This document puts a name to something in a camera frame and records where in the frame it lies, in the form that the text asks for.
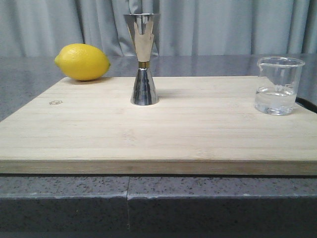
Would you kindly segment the wooden cutting board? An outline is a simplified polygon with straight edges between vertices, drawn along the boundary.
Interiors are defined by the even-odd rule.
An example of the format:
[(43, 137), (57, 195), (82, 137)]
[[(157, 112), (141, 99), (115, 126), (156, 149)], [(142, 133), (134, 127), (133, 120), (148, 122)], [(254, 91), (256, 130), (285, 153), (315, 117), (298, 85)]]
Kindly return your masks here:
[(63, 78), (0, 123), (1, 173), (316, 175), (316, 114), (257, 111), (256, 77), (156, 77), (151, 106), (133, 82)]

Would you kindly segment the grey curtain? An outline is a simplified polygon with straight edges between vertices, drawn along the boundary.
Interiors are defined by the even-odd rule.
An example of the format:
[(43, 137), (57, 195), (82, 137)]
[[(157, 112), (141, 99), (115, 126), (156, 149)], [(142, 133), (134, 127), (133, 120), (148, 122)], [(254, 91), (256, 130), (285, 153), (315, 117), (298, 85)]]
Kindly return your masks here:
[(3, 0), (0, 54), (48, 57), (72, 43), (132, 56), (126, 14), (159, 14), (157, 56), (312, 54), (314, 0)]

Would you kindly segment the clear glass beaker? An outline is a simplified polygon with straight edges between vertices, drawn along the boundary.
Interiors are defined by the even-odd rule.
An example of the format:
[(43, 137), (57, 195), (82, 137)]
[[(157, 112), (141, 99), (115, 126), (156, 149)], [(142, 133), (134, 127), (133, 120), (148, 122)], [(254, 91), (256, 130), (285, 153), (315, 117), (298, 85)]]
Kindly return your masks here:
[(275, 116), (291, 114), (304, 65), (303, 60), (288, 57), (259, 59), (255, 109)]

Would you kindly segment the yellow lemon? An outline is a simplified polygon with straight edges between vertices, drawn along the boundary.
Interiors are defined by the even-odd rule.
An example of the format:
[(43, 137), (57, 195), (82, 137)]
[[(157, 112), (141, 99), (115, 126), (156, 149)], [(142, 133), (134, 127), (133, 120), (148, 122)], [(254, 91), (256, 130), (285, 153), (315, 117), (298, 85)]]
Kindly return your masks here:
[(110, 68), (108, 57), (100, 49), (87, 44), (63, 47), (54, 63), (66, 76), (79, 81), (98, 79)]

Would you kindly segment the steel double jigger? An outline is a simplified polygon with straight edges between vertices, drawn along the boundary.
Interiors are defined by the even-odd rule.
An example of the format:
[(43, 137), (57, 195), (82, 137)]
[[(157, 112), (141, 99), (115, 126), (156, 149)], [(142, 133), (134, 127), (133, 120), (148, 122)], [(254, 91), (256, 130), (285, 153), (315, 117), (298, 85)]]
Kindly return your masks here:
[(159, 101), (150, 70), (150, 58), (159, 24), (159, 14), (125, 14), (124, 19), (138, 60), (131, 103), (149, 106)]

